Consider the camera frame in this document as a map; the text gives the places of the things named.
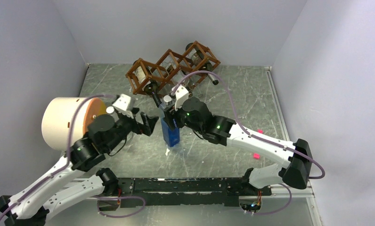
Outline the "blue square glass bottle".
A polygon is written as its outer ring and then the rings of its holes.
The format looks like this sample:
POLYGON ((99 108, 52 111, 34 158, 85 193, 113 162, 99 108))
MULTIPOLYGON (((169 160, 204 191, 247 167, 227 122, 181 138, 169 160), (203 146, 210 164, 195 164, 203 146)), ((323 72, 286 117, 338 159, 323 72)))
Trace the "blue square glass bottle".
POLYGON ((165 95, 159 106, 163 139, 169 147, 174 147, 180 142, 179 129, 176 127, 175 121, 166 115, 167 107, 171 107, 172 103, 171 96, 165 95))

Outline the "tall clear glass bottle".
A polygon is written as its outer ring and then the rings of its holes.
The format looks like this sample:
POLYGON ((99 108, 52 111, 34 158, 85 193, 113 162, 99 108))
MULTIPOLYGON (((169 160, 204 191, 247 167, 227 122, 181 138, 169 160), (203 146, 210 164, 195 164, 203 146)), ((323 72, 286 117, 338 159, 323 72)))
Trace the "tall clear glass bottle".
POLYGON ((192 91, 193 96, 197 98, 201 98, 203 96, 203 92, 201 91, 200 83, 194 83, 194 89, 192 91))

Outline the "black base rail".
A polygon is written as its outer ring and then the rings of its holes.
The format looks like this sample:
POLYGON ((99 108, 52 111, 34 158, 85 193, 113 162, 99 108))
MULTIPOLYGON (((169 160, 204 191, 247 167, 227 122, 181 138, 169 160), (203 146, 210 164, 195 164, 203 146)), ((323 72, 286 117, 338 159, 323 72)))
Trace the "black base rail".
POLYGON ((102 173, 104 196, 125 197, 120 208, 166 205, 212 205, 238 207, 244 196, 270 196, 270 186, 255 188, 249 184, 248 169, 239 178, 116 178, 114 173, 102 173))

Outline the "brown wooden wine rack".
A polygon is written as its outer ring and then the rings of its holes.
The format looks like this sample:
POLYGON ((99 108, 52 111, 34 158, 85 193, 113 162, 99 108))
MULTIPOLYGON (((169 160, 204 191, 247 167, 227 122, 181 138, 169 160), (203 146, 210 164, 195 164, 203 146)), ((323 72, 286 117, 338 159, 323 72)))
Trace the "brown wooden wine rack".
POLYGON ((194 41, 186 45, 183 54, 168 49, 155 63, 139 58, 125 77, 134 95, 145 95, 144 87, 152 81, 157 83, 159 90, 168 89, 191 72, 212 72, 219 65, 220 60, 207 46, 194 41))

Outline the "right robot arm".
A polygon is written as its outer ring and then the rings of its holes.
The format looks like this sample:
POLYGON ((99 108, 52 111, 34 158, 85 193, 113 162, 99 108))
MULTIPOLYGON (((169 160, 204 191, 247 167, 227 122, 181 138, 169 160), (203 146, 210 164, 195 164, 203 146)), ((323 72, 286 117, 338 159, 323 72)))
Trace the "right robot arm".
POLYGON ((166 95, 160 108, 172 129, 187 127, 212 144, 244 149, 272 161, 271 166, 248 171, 242 182, 246 194, 253 195, 260 188, 279 183, 295 189, 307 187, 312 154, 306 140, 284 141, 247 129, 231 118, 212 114, 196 97, 180 105, 179 100, 166 95))

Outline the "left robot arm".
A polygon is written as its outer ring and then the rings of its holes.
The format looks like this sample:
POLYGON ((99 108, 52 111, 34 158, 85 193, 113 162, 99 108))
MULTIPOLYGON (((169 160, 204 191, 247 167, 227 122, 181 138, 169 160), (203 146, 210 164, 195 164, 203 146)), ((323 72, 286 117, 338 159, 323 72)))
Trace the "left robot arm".
POLYGON ((88 125, 83 137, 69 145, 58 162, 23 191, 0 197, 0 212, 7 226, 43 226, 56 214, 92 196, 120 193, 119 180, 109 169, 102 168, 82 183, 64 186, 105 160, 105 155, 125 140, 129 133, 150 136, 158 117, 141 113, 142 123, 119 114, 103 114, 88 125))

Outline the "small clear capped bottle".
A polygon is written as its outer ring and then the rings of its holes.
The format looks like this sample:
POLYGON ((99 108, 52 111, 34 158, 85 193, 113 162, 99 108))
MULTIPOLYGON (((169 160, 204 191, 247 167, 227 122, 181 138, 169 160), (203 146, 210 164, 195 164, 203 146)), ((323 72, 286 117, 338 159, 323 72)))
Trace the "small clear capped bottle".
POLYGON ((106 108, 106 113, 107 114, 114 114, 115 113, 115 109, 113 106, 109 106, 106 108))

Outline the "clear square liquor bottle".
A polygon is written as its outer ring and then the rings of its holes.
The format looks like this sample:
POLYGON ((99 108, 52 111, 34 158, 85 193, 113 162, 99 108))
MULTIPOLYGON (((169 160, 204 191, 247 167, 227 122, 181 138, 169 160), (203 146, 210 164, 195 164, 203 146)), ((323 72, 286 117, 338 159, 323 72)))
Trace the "clear square liquor bottle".
MULTIPOLYGON (((173 71, 175 71, 177 68, 176 68, 176 65, 174 63, 168 63, 166 66, 165 66, 165 69, 167 71, 167 73, 170 75, 173 71)), ((178 83, 182 78, 184 78, 186 76, 186 73, 183 71, 183 70, 179 70, 176 72, 176 74, 173 76, 173 78, 171 79, 172 82, 174 84, 178 83)), ((182 85, 188 90, 189 92, 189 97, 192 97, 193 96, 193 86, 194 86, 194 83, 191 79, 185 79, 182 83, 182 85)))

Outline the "cream and orange cylinder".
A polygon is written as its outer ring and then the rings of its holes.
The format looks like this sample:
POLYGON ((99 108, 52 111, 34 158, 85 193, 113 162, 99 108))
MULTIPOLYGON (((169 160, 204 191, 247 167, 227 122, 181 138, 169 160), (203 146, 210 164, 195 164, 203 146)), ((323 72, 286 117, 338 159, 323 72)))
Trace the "cream and orange cylinder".
MULTIPOLYGON (((71 119, 84 99, 84 97, 56 97, 48 104, 42 118, 41 132, 49 147, 57 151, 66 150, 71 119)), ((105 113, 106 105, 98 97, 84 103, 74 120, 71 144, 83 137, 87 132, 87 126, 95 117, 105 113)))

